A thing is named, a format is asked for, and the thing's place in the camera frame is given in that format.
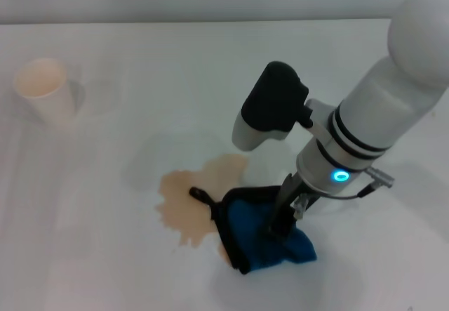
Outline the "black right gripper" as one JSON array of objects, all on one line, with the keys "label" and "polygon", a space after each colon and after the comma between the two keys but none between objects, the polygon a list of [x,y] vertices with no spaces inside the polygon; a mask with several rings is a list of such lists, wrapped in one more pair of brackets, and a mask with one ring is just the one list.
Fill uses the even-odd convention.
[{"label": "black right gripper", "polygon": [[297,219],[318,200],[298,173],[289,174],[277,193],[268,230],[274,236],[288,236]]}]

